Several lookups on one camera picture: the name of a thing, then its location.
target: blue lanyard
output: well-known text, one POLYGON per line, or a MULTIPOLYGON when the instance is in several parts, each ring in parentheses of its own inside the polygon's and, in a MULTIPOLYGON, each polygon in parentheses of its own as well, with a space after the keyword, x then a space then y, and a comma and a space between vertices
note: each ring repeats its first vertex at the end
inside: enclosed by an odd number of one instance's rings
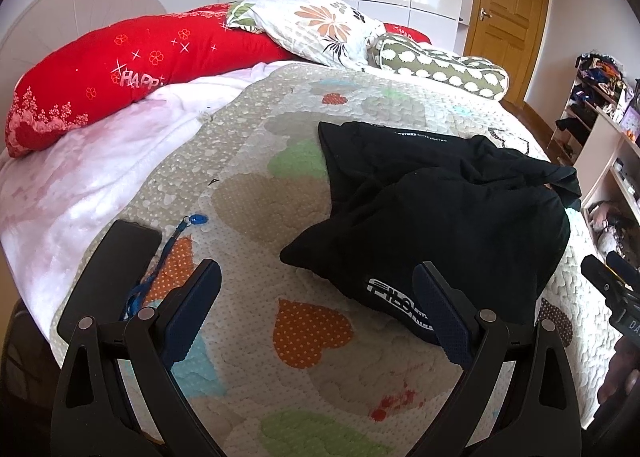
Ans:
POLYGON ((162 248, 162 253, 160 253, 160 258, 158 259, 158 263, 156 263, 154 270, 145 278, 145 280, 140 282, 129 293, 129 297, 127 298, 126 318, 131 318, 136 315, 140 309, 142 309, 142 304, 145 302, 146 295, 151 290, 151 286, 156 278, 158 278, 158 275, 160 274, 167 257, 171 254, 172 249, 174 249, 175 241, 178 240, 180 234, 191 225, 199 226, 208 221, 209 218, 206 215, 199 213, 182 219, 180 224, 178 224, 178 227, 175 228, 174 234, 169 237, 169 240, 166 241, 166 244, 162 248))

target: pillow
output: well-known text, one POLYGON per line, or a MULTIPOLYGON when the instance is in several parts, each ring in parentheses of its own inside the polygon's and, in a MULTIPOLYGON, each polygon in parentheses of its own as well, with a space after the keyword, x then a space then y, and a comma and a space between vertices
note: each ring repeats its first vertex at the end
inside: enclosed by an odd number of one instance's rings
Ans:
POLYGON ((509 89, 507 71, 486 58, 423 48, 399 34, 380 36, 373 49, 373 60, 381 69, 431 78, 496 101, 500 101, 509 89))
POLYGON ((425 34, 422 34, 420 31, 412 30, 412 28, 408 28, 406 26, 400 26, 400 24, 389 24, 385 22, 385 30, 387 33, 395 33, 401 34, 402 36, 407 36, 412 39, 414 42, 421 42, 430 44, 431 40, 425 34))
POLYGON ((15 88, 4 128, 9 154, 44 150, 162 85, 295 58, 266 34, 229 30, 228 8, 124 20, 48 55, 15 88))
POLYGON ((360 69, 367 48, 385 33, 379 20, 341 0, 243 0, 230 8, 226 24, 265 31, 284 49, 329 67, 360 69))

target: red pillow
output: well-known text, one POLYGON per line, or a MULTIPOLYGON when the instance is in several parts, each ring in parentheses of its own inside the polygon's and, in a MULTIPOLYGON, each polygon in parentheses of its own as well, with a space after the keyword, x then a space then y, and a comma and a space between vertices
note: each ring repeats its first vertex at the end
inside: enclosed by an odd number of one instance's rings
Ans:
POLYGON ((427 35, 422 34, 420 31, 412 30, 412 28, 400 26, 400 24, 385 23, 385 30, 387 33, 397 33, 401 34, 402 36, 407 36, 414 42, 426 42, 427 44, 431 43, 431 40, 429 40, 429 37, 427 35))
POLYGON ((267 34, 228 29, 228 7, 124 20, 48 55, 15 88, 4 129, 9 154, 44 150, 159 86, 296 58, 267 34))

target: door frame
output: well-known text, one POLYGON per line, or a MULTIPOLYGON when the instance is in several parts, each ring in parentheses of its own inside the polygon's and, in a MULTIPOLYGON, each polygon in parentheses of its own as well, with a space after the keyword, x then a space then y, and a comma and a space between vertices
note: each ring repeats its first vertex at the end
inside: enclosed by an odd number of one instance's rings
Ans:
MULTIPOLYGON (((471 20, 469 22, 469 32, 466 36, 465 43, 465 56, 471 55, 471 45, 474 42, 476 37, 476 30, 478 29, 478 15, 480 14, 480 2, 481 0, 474 0, 473 6, 471 8, 471 20)), ((542 46, 542 38, 544 37, 546 30, 546 16, 549 11, 549 0, 542 0, 542 12, 540 13, 540 20, 538 21, 538 29, 536 31, 536 41, 533 46, 533 51, 531 54, 531 59, 529 61, 529 65, 527 65, 527 71, 525 72, 525 77, 522 83, 522 88, 520 89, 520 93, 516 95, 514 99, 514 103, 522 108, 524 105, 524 97, 527 94, 527 90, 529 89, 529 85, 531 83, 531 77, 533 76, 533 71, 536 68, 536 63, 538 62, 538 56, 540 55, 540 48, 542 46)))

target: green polka dot pillow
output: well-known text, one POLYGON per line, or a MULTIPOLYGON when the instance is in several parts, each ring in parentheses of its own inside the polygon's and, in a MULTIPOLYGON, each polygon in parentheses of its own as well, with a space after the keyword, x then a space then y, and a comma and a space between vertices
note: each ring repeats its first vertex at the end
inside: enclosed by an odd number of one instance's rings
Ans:
POLYGON ((500 101, 509 89, 509 75, 499 65, 478 56, 428 49, 400 34, 383 34, 371 53, 381 69, 431 78, 483 98, 500 101))

